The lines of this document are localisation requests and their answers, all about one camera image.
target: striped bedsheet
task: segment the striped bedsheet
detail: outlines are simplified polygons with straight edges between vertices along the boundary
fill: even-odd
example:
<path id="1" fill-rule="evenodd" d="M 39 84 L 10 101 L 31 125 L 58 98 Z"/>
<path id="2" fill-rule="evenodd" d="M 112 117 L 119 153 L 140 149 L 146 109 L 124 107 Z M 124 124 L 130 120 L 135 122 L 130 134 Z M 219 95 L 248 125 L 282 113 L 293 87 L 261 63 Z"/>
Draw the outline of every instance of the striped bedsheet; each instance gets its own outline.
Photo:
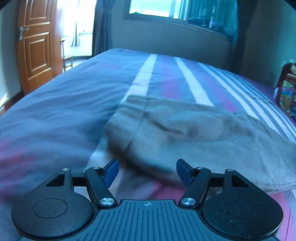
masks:
<path id="1" fill-rule="evenodd" d="M 57 76 L 0 118 L 1 240 L 19 238 L 10 217 L 19 198 L 62 168 L 81 172 L 103 163 L 98 149 L 103 127 L 127 96 L 163 96 L 244 112 L 295 143 L 294 122 L 266 96 L 272 90 L 263 94 L 267 89 L 209 65 L 124 49 L 102 53 Z M 178 200 L 185 191 L 128 167 L 115 183 L 117 199 Z M 272 197 L 284 210 L 278 238 L 295 241 L 294 192 Z"/>

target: silver bolt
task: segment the silver bolt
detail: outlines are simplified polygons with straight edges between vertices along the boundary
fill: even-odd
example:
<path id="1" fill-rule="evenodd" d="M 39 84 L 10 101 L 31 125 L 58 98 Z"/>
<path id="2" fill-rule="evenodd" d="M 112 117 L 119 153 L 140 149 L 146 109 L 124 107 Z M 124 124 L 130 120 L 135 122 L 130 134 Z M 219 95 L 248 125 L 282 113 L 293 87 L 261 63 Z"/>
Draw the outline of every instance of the silver bolt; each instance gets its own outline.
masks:
<path id="1" fill-rule="evenodd" d="M 111 206 L 114 202 L 115 202 L 114 199 L 110 197 L 102 198 L 100 200 L 100 203 L 105 206 Z"/>
<path id="2" fill-rule="evenodd" d="M 181 200 L 181 203 L 183 203 L 186 206 L 190 206 L 190 205 L 195 204 L 195 200 L 193 198 L 187 197 L 187 198 L 183 198 Z"/>

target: door panel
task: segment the door panel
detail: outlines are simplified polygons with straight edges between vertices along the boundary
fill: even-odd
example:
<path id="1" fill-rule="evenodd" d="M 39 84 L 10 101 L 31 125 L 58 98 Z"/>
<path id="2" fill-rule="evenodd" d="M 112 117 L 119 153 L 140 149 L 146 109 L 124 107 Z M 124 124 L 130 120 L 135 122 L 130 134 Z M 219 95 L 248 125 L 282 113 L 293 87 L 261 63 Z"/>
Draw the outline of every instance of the door panel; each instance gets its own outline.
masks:
<path id="1" fill-rule="evenodd" d="M 58 0 L 20 0 L 18 27 L 28 28 L 18 41 L 22 88 L 28 94 L 62 73 Z"/>

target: door handle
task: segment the door handle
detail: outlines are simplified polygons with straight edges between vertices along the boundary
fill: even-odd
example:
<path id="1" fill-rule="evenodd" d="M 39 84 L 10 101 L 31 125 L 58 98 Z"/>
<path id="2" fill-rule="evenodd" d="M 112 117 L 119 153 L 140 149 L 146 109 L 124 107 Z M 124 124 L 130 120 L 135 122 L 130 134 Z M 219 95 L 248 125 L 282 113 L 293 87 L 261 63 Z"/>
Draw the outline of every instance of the door handle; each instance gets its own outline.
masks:
<path id="1" fill-rule="evenodd" d="M 22 41 L 23 39 L 23 32 L 24 31 L 29 31 L 29 27 L 28 28 L 24 28 L 23 26 L 20 26 L 18 29 L 18 36 L 19 36 L 19 41 Z"/>

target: triangular cutout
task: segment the triangular cutout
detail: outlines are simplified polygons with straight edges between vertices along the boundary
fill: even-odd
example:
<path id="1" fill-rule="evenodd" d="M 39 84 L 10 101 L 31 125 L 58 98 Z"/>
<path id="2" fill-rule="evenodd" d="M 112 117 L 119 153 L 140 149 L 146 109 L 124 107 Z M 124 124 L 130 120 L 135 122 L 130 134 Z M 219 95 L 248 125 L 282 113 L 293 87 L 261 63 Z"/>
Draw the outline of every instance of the triangular cutout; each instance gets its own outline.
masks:
<path id="1" fill-rule="evenodd" d="M 62 187 L 65 184 L 65 174 L 58 174 L 54 179 L 46 184 L 47 187 Z"/>
<path id="2" fill-rule="evenodd" d="M 231 175 L 232 186 L 235 188 L 249 188 L 250 186 L 246 184 L 242 179 L 237 175 Z"/>

